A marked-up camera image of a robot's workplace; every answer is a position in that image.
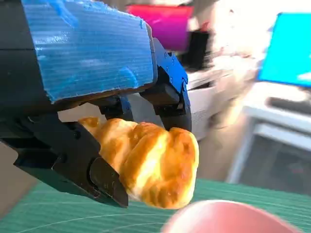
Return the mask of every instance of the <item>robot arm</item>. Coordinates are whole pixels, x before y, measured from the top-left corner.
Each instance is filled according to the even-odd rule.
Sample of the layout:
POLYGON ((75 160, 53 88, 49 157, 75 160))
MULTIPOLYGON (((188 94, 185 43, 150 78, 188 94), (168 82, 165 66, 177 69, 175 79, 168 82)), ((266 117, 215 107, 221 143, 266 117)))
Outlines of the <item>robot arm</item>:
POLYGON ((17 24, 11 25, 16 30, 8 30, 0 39, 0 141, 18 152, 14 165, 61 192, 127 207, 126 191, 118 173, 99 155, 100 144, 78 122, 61 122, 57 112, 90 102, 107 119, 133 120, 126 94, 139 92, 154 106, 167 130, 179 127, 191 131, 188 78, 179 61, 152 38, 147 26, 152 83, 52 102, 42 85, 32 35, 26 30, 22 40, 10 39, 12 33, 20 36, 28 28, 22 3, 1 2, 0 15, 20 16, 10 22, 17 24))

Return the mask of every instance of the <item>blue plastic cover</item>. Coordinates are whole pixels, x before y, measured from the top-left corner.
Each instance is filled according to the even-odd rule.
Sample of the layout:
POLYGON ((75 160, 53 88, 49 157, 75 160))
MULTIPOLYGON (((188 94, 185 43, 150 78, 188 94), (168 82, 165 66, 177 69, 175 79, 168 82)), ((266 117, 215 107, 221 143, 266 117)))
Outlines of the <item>blue plastic cover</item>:
POLYGON ((146 23, 89 0, 22 0, 51 102, 153 81, 146 23))

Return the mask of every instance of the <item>computer monitor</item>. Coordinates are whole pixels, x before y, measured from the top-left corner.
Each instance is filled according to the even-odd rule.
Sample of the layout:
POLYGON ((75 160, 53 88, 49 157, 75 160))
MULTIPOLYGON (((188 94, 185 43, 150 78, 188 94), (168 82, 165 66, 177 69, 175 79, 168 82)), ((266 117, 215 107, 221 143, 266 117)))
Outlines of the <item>computer monitor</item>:
POLYGON ((311 13, 277 16, 258 79, 311 87, 311 13))

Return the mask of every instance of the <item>cutting mat grid line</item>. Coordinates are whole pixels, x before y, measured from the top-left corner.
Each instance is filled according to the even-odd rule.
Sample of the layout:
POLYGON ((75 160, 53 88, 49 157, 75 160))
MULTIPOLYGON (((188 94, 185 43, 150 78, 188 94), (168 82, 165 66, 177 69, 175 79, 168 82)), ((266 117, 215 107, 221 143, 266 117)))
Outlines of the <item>cutting mat grid line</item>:
MULTIPOLYGON (((198 179, 192 201, 231 200, 264 209, 311 233, 311 197, 198 179)), ((1 233, 158 233, 174 210, 131 201, 104 206, 39 183, 0 221, 1 233)))

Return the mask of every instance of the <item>floor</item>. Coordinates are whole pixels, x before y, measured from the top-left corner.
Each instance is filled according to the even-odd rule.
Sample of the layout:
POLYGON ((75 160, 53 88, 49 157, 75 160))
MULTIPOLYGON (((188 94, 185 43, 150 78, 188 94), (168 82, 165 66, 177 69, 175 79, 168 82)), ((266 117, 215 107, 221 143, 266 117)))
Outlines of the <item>floor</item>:
MULTIPOLYGON (((241 135, 245 126, 245 117, 240 114, 244 95, 232 100, 228 106, 211 121, 211 128, 205 139, 199 142, 200 165, 197 177, 224 181, 235 151, 240 144, 241 135)), ((133 113, 139 113, 144 99, 131 95, 129 97, 133 113)), ((63 121, 77 120, 86 116, 99 116, 97 107, 85 104, 75 109, 60 112, 63 121)), ((136 121, 150 121, 161 123, 160 118, 150 117, 140 113, 134 114, 136 121)), ((0 217, 36 183, 36 179, 13 166, 17 154, 12 149, 0 143, 0 217)))

